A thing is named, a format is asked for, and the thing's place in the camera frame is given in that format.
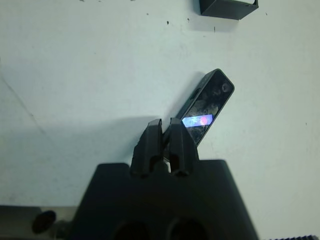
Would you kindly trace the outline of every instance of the white surface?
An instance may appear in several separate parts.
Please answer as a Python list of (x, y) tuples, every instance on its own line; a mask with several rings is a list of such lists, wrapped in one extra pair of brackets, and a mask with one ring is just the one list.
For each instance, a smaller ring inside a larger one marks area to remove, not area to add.
[(320, 1), (239, 22), (194, 2), (0, 0), (0, 204), (77, 205), (220, 68), (235, 92), (200, 157), (227, 160), (262, 239), (320, 235)]

